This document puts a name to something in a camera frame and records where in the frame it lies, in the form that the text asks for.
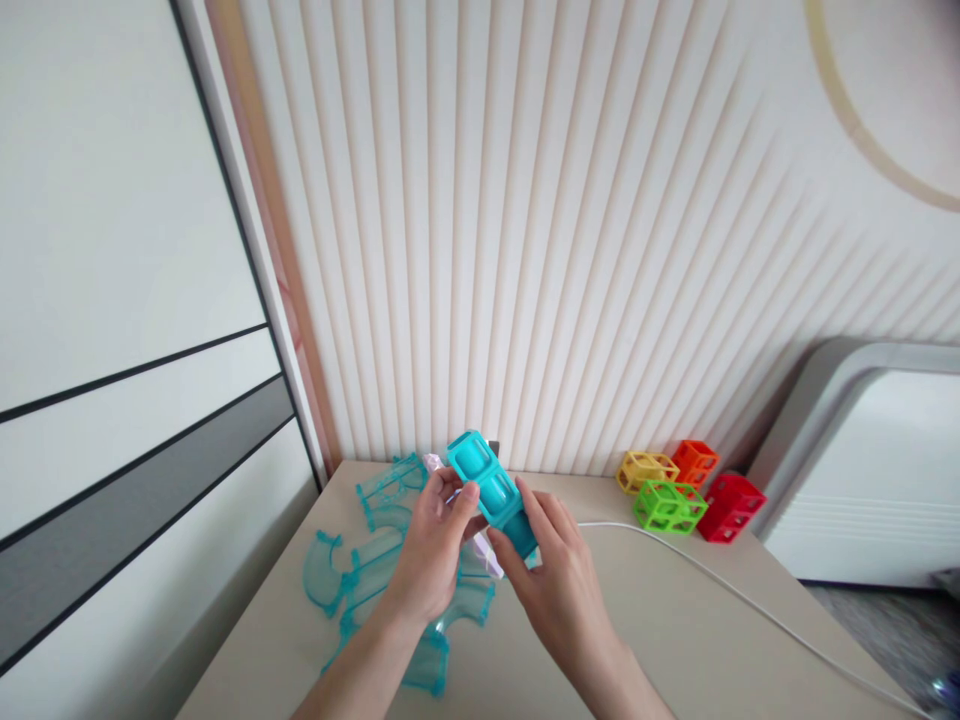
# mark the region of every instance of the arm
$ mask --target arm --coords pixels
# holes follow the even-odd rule
[[[497,560],[547,652],[596,718],[672,720],[673,713],[620,639],[576,520],[559,499],[517,478],[543,565],[528,570],[510,539],[490,529]]]
[[[458,488],[463,491],[447,505]],[[373,615],[293,714],[293,720],[383,717],[427,624],[450,604],[460,547],[486,521],[480,489],[453,468],[430,476],[417,499],[397,569]]]

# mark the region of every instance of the tabletop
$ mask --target tabletop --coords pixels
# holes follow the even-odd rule
[[[303,561],[316,531],[342,533],[344,547],[369,539],[355,485],[386,468],[344,462],[294,534],[178,716],[287,718],[338,645],[339,614],[327,619],[303,591]],[[561,497],[579,522],[635,524],[631,498],[612,478],[524,473]],[[909,717],[844,679],[822,660],[650,538],[622,528],[583,528],[610,615],[651,682],[685,718]],[[664,536],[788,627],[866,680],[906,698],[757,539],[733,545]],[[348,553],[338,559],[347,569]],[[446,694],[401,688],[389,718],[589,717],[537,640],[508,581],[497,585],[483,628],[449,631]]]

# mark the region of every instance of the beige circle decoration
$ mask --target beige circle decoration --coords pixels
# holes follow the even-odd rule
[[[854,145],[873,167],[901,190],[930,205],[960,212],[960,197],[933,187],[898,163],[867,129],[841,79],[827,33],[827,19],[822,0],[804,0],[810,45],[820,73],[820,80],[840,124]]]

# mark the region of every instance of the left hand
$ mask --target left hand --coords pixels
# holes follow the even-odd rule
[[[458,489],[460,494],[448,505]],[[487,525],[486,518],[475,515],[479,497],[480,486],[464,485],[452,467],[430,476],[413,508],[397,569],[381,604],[424,627],[446,610],[456,589],[460,548]]]

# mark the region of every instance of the white cable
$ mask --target white cable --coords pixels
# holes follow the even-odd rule
[[[720,577],[719,575],[717,575],[717,573],[715,573],[713,570],[711,570],[710,568],[708,568],[708,567],[707,567],[706,565],[704,565],[702,562],[700,562],[700,561],[697,560],[696,558],[688,555],[688,554],[685,553],[683,550],[680,550],[680,549],[678,549],[678,548],[675,548],[673,545],[671,545],[670,543],[668,543],[668,542],[667,542],[666,540],[664,540],[663,538],[655,535],[654,533],[648,532],[647,530],[644,530],[643,528],[639,528],[639,527],[637,527],[636,525],[628,525],[627,523],[618,523],[618,522],[611,522],[611,521],[583,522],[583,523],[577,523],[577,524],[578,524],[580,527],[620,527],[620,528],[626,528],[627,530],[633,530],[634,532],[638,532],[638,533],[640,533],[641,535],[646,535],[646,536],[649,537],[649,538],[653,538],[654,540],[656,540],[658,543],[660,543],[660,544],[663,545],[664,547],[669,548],[670,550],[672,550],[673,552],[677,553],[678,555],[680,555],[682,558],[684,558],[684,559],[687,560],[688,562],[693,563],[693,564],[697,567],[697,569],[699,569],[701,572],[709,575],[715,582],[718,582],[718,583],[720,583],[721,585],[723,585],[723,587],[725,587],[727,590],[729,590],[730,592],[732,592],[732,593],[733,593],[734,595],[736,595],[738,598],[740,598],[741,600],[743,600],[743,602],[745,602],[747,605],[749,605],[750,607],[752,607],[752,608],[753,608],[754,610],[756,610],[758,613],[760,613],[761,615],[763,615],[765,618],[767,618],[767,620],[769,620],[769,621],[772,622],[774,625],[776,625],[778,628],[780,628],[781,630],[783,630],[787,635],[789,635],[789,636],[792,637],[794,640],[796,640],[798,643],[800,643],[801,645],[803,645],[807,650],[809,650],[810,652],[812,652],[814,655],[816,655],[818,658],[820,658],[821,660],[823,660],[825,663],[827,663],[827,665],[829,665],[830,667],[832,667],[834,670],[836,670],[837,672],[839,672],[841,675],[845,676],[847,679],[852,680],[853,682],[859,684],[861,687],[866,688],[867,690],[869,690],[870,692],[874,693],[875,695],[878,695],[879,697],[883,698],[883,699],[886,700],[887,702],[891,702],[891,703],[893,703],[894,705],[896,705],[897,707],[899,707],[899,708],[901,708],[901,709],[903,709],[903,710],[906,710],[907,712],[911,713],[912,715],[916,715],[917,717],[924,718],[925,720],[935,720],[931,715],[928,715],[928,714],[925,713],[923,710],[921,710],[920,708],[918,708],[916,705],[913,705],[912,703],[906,702],[905,700],[903,700],[903,699],[901,699],[901,698],[898,698],[898,697],[897,697],[896,695],[894,695],[893,693],[890,693],[890,692],[884,690],[884,689],[881,688],[881,687],[877,687],[876,685],[874,685],[874,684],[873,684],[872,682],[870,682],[869,680],[865,680],[864,678],[860,677],[860,676],[857,675],[856,673],[854,673],[854,672],[852,672],[852,671],[850,671],[850,670],[847,670],[845,667],[843,667],[843,665],[841,665],[840,663],[838,663],[838,662],[837,662],[836,660],[834,660],[833,658],[831,658],[831,657],[829,657],[829,656],[827,656],[827,655],[824,655],[822,652],[820,652],[819,650],[817,650],[813,645],[811,645],[810,643],[808,643],[808,642],[807,642],[806,640],[804,640],[802,637],[800,637],[799,635],[797,635],[793,630],[791,630],[791,629],[788,628],[786,625],[784,625],[782,622],[780,622],[777,618],[775,618],[775,617],[774,617],[766,608],[764,608],[762,605],[760,605],[759,603],[755,602],[754,600],[751,600],[749,597],[747,597],[746,595],[744,595],[744,594],[743,594],[742,592],[740,592],[737,588],[735,588],[735,587],[734,587],[733,585],[731,585],[729,582],[727,582],[727,581],[724,580],[722,577]]]

